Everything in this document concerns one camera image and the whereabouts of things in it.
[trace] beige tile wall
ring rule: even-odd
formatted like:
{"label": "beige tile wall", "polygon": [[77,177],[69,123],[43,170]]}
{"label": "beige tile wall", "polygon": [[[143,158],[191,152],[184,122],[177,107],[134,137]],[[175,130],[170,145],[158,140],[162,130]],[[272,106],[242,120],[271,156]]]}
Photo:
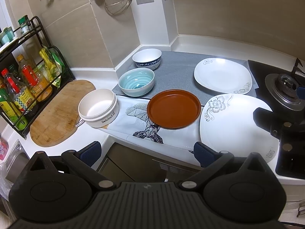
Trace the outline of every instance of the beige tile wall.
{"label": "beige tile wall", "polygon": [[131,9],[112,17],[103,0],[9,0],[16,21],[37,15],[70,67],[117,66],[140,45]]}
{"label": "beige tile wall", "polygon": [[305,0],[174,0],[179,34],[214,36],[305,59]]}
{"label": "beige tile wall", "polygon": [[114,66],[140,45],[135,20],[129,7],[120,15],[107,14],[103,0],[90,0],[97,24]]}
{"label": "beige tile wall", "polygon": [[[5,2],[14,29],[19,27],[18,20],[22,16],[28,15],[30,18],[33,17],[31,8],[27,0],[5,0]],[[36,62],[40,60],[40,56],[38,54],[38,45],[38,40],[35,38],[29,39],[22,45],[28,57],[30,57],[32,60],[35,60]]]}

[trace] sink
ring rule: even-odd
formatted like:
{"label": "sink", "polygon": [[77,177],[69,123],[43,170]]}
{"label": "sink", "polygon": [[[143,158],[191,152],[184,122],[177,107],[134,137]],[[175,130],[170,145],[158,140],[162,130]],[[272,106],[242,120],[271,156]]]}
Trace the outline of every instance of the sink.
{"label": "sink", "polygon": [[13,150],[5,162],[8,172],[6,177],[7,180],[14,183],[29,160],[30,159],[26,154],[24,148],[22,147],[19,140],[17,140],[13,146]]}
{"label": "sink", "polygon": [[[14,183],[29,160],[30,159],[26,154],[24,148],[22,147],[19,140],[17,140],[13,146],[13,150],[10,152],[5,161],[8,172],[6,179]],[[1,200],[11,222],[16,221],[17,218],[12,210],[12,207],[10,206],[10,203],[3,197],[1,197]]]}

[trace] sauce bottle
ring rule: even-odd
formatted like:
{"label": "sauce bottle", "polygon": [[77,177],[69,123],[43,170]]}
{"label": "sauce bottle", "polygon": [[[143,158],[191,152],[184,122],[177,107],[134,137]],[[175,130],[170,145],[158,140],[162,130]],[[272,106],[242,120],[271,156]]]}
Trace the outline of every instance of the sauce bottle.
{"label": "sauce bottle", "polygon": [[[0,88],[0,107],[12,123],[15,123],[18,117],[21,115],[21,112],[16,108],[4,88]],[[15,127],[17,130],[21,131],[25,129],[26,126],[27,120],[24,116],[22,116]]]}
{"label": "sauce bottle", "polygon": [[[2,76],[4,77],[4,82],[7,85],[7,89],[9,90],[10,97],[12,101],[15,103],[16,107],[19,111],[24,112],[24,110],[32,103],[35,99],[29,89],[25,86],[24,83],[18,81],[14,78],[12,74],[5,68],[1,71]],[[35,101],[25,114],[29,116],[33,116],[37,112],[38,106]]]}
{"label": "sauce bottle", "polygon": [[0,89],[2,89],[2,88],[7,89],[6,85],[4,84],[3,78],[0,77]]}
{"label": "sauce bottle", "polygon": [[16,78],[18,81],[22,82],[22,77],[20,76],[15,64],[11,64],[9,66],[9,72],[13,74],[14,78]]}
{"label": "sauce bottle", "polygon": [[37,70],[37,66],[30,60],[25,59],[22,54],[18,55],[17,61],[19,62],[19,73],[22,74],[22,67],[25,65],[29,65],[34,72]]}
{"label": "sauce bottle", "polygon": [[[20,68],[23,80],[25,81],[27,87],[30,89],[32,94],[37,97],[45,87],[49,84],[44,75],[38,70],[35,72],[32,70],[31,66],[26,62],[20,62]],[[42,102],[46,100],[52,94],[52,87],[49,86],[38,98],[37,101]]]}

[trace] stove burner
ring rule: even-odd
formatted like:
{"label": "stove burner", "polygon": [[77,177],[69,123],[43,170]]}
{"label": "stove burner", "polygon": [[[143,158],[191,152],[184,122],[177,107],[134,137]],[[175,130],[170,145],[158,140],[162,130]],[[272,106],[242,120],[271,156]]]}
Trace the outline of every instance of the stove burner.
{"label": "stove burner", "polygon": [[278,78],[275,80],[275,85],[280,91],[284,92],[284,94],[293,99],[298,99],[296,89],[299,84],[291,76],[287,74],[279,74]]}
{"label": "stove burner", "polygon": [[270,94],[285,107],[301,111],[305,107],[305,101],[296,95],[297,81],[286,74],[269,74],[265,78],[265,84]]}

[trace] red cap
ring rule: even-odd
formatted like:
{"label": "red cap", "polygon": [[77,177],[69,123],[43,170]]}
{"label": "red cap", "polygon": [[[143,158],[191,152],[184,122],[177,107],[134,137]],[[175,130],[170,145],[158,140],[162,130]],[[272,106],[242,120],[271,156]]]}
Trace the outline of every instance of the red cap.
{"label": "red cap", "polygon": [[4,68],[3,71],[1,71],[2,76],[5,76],[7,73],[9,73],[9,71],[6,68]]}

